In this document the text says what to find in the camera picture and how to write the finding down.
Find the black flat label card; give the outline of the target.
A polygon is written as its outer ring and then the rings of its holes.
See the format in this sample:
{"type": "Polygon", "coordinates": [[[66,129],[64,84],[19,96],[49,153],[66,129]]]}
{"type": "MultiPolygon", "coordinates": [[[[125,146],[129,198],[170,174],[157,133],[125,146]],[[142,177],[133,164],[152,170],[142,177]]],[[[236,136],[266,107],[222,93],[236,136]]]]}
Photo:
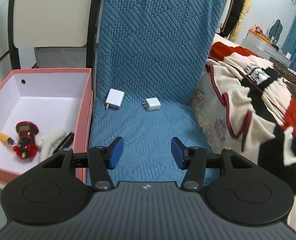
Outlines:
{"type": "Polygon", "coordinates": [[[74,133],[70,132],[61,142],[60,144],[57,146],[57,148],[55,148],[55,150],[53,151],[53,154],[61,151],[64,148],[68,148],[74,141],[74,133]]]}

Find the white fluffy brush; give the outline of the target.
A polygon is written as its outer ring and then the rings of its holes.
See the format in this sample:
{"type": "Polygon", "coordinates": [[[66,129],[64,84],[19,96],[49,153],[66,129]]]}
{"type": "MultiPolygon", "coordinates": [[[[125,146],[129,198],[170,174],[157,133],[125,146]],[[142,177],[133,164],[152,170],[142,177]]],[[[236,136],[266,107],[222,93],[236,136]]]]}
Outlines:
{"type": "Polygon", "coordinates": [[[63,130],[58,130],[54,133],[48,133],[48,134],[38,134],[36,135],[36,145],[38,147],[38,150],[40,152],[39,156],[39,162],[43,162],[46,159],[48,159],[57,146],[64,140],[66,137],[66,132],[63,130]]]}

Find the large white charger plug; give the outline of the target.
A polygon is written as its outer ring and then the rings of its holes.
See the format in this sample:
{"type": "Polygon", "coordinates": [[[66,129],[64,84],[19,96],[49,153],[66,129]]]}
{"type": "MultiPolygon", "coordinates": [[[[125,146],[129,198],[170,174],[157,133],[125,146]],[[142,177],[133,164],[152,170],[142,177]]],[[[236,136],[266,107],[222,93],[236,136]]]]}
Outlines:
{"type": "Polygon", "coordinates": [[[123,91],[111,88],[109,90],[109,93],[105,101],[106,109],[109,109],[109,108],[119,109],[121,107],[124,95],[125,93],[123,91]]]}

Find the red cream patterned blanket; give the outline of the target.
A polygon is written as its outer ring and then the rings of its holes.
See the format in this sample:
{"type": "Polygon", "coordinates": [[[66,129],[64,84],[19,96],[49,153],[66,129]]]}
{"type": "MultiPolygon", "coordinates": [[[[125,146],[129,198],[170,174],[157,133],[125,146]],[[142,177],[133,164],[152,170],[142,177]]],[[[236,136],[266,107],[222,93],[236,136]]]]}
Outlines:
{"type": "Polygon", "coordinates": [[[230,148],[288,183],[296,231],[296,75],[215,35],[192,107],[215,153],[230,148]]]}

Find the small white charger plug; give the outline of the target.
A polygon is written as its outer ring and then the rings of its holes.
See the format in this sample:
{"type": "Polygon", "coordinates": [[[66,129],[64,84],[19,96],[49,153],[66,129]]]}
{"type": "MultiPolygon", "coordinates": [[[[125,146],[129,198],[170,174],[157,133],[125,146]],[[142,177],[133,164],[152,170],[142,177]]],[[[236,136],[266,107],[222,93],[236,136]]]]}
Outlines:
{"type": "Polygon", "coordinates": [[[146,111],[156,111],[161,108],[161,103],[158,98],[147,98],[142,103],[142,106],[146,111]]]}

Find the red black toy device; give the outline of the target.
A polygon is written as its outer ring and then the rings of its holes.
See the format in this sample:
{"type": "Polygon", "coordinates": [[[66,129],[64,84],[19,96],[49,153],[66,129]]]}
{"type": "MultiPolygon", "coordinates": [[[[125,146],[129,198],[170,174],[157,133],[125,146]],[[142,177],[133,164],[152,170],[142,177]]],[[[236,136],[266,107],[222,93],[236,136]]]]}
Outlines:
{"type": "Polygon", "coordinates": [[[21,121],[16,125],[18,142],[12,149],[19,159],[30,161],[35,158],[38,146],[35,137],[39,133],[38,127],[30,121],[21,121]]]}

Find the pink cardboard box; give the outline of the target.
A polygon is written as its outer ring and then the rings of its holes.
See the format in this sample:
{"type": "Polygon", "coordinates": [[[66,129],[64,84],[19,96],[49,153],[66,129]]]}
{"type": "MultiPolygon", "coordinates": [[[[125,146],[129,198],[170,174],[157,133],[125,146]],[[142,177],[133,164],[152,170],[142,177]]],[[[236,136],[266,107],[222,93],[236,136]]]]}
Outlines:
{"type": "MultiPolygon", "coordinates": [[[[85,152],[93,106],[88,68],[13,70],[0,85],[0,133],[17,139],[16,125],[30,121],[40,133],[74,133],[75,153],[85,152]]],[[[0,141],[0,189],[38,164],[22,161],[0,141]]]]}

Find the white cabinet with items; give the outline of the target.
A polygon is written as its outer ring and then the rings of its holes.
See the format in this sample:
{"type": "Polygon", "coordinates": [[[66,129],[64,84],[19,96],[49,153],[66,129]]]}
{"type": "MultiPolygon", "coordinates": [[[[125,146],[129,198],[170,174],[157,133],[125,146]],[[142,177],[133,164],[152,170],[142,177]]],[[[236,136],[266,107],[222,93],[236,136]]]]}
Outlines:
{"type": "Polygon", "coordinates": [[[255,25],[249,29],[246,37],[241,42],[241,46],[264,59],[273,58],[289,67],[291,60],[280,49],[279,38],[282,30],[283,26],[280,20],[277,20],[271,26],[267,34],[259,26],[255,25]]]}

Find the blue quilted sofa cover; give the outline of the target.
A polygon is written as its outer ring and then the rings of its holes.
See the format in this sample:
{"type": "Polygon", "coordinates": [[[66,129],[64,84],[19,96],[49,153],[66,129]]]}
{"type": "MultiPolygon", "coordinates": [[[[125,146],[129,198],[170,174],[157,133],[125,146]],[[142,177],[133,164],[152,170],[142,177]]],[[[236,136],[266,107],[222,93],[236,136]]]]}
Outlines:
{"type": "Polygon", "coordinates": [[[224,0],[105,0],[96,67],[96,98],[89,146],[116,137],[124,151],[109,175],[120,181],[176,181],[180,170],[171,139],[210,146],[191,107],[221,17],[224,0]],[[106,109],[113,88],[125,93],[106,109]],[[161,108],[142,103],[158,98],[161,108]]]}

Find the hanging coats on rack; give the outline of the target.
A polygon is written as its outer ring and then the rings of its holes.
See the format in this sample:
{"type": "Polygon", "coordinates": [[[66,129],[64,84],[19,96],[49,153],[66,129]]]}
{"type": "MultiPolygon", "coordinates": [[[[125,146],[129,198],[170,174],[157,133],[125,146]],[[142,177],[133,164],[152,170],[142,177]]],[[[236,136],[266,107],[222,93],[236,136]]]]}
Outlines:
{"type": "Polygon", "coordinates": [[[251,8],[251,0],[229,0],[228,12],[220,29],[220,35],[236,42],[245,15],[251,8]]]}

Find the yellow handled screwdriver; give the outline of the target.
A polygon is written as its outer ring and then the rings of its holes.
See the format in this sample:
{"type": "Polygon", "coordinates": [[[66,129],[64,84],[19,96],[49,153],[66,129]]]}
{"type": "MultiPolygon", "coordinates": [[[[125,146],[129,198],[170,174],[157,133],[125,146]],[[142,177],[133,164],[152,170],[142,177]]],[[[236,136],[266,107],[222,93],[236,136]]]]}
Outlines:
{"type": "Polygon", "coordinates": [[[8,144],[8,145],[14,145],[15,141],[9,137],[8,135],[5,135],[3,133],[0,133],[0,141],[4,144],[8,144]]]}

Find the beige chair with black frame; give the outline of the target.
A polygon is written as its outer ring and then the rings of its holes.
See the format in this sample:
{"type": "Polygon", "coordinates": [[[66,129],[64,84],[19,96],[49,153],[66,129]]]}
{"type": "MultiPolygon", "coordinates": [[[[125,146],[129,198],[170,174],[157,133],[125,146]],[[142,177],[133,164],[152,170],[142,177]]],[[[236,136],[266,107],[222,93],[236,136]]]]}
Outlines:
{"type": "Polygon", "coordinates": [[[24,67],[25,49],[41,49],[38,67],[86,67],[95,88],[104,0],[9,0],[11,67],[24,67]]]}

